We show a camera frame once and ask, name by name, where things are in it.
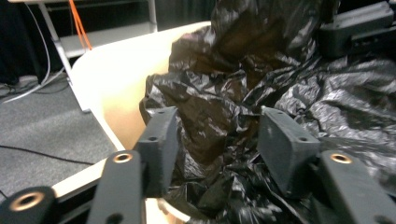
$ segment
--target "white shelf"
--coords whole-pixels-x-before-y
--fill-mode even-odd
[[[87,33],[93,48],[103,46],[105,44],[114,43],[120,40],[147,35],[157,32],[157,25],[151,22],[142,22],[129,26],[111,28],[96,32]],[[70,35],[60,38],[64,53],[67,58],[73,58],[83,55],[88,49],[84,49],[79,42],[78,35]]]

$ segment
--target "dark background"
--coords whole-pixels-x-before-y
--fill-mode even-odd
[[[86,32],[149,20],[149,5],[146,1],[86,0],[76,1],[75,4]],[[216,0],[158,0],[158,30],[208,21],[215,4]],[[60,37],[76,34],[67,2],[46,6],[50,7],[49,14]],[[51,71],[58,71],[63,66],[50,39],[50,32],[38,6],[29,5],[29,8],[35,14],[49,47]],[[23,3],[11,4],[7,0],[0,0],[0,30],[0,83],[16,84],[18,77],[25,75],[43,78],[47,70],[47,56],[27,6]]]

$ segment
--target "bolt hole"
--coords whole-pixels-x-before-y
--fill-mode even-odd
[[[114,157],[113,161],[116,163],[123,163],[123,162],[127,162],[130,161],[132,159],[132,155],[128,154],[128,153],[122,153],[120,155],[117,155],[116,157]]]
[[[106,224],[120,224],[122,220],[123,216],[120,213],[115,213],[107,218]]]
[[[385,216],[375,216],[374,221],[378,224],[395,224],[390,218]]]
[[[20,202],[21,205],[26,205],[28,203],[31,203],[32,201],[35,200],[35,196],[29,196],[27,198],[22,199],[22,201]]]
[[[352,163],[352,160],[348,156],[344,156],[341,154],[332,154],[331,158],[332,160],[340,163],[345,163],[345,164]]]
[[[36,192],[27,193],[16,199],[10,205],[10,209],[12,211],[23,211],[36,206],[41,201],[43,201],[43,199],[44,199],[44,193],[42,192],[36,191]]]

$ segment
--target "table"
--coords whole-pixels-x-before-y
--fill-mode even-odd
[[[172,42],[185,33],[210,25],[209,21],[142,35],[93,49],[81,56],[72,68],[74,85],[89,103],[94,114],[116,150],[133,148],[145,124],[140,116],[139,102],[144,97],[146,77],[164,74]],[[100,177],[105,161],[56,184],[58,197]],[[190,218],[163,200],[147,200],[148,223],[180,223]]]

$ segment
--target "black plastic bag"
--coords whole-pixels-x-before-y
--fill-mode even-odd
[[[353,151],[394,195],[396,65],[383,55],[315,54],[320,9],[332,3],[222,0],[211,27],[173,45],[170,73],[148,77],[144,120],[178,108],[182,149],[165,199],[190,223],[310,222],[309,200],[279,196],[256,151],[262,105],[330,137],[322,150]]]

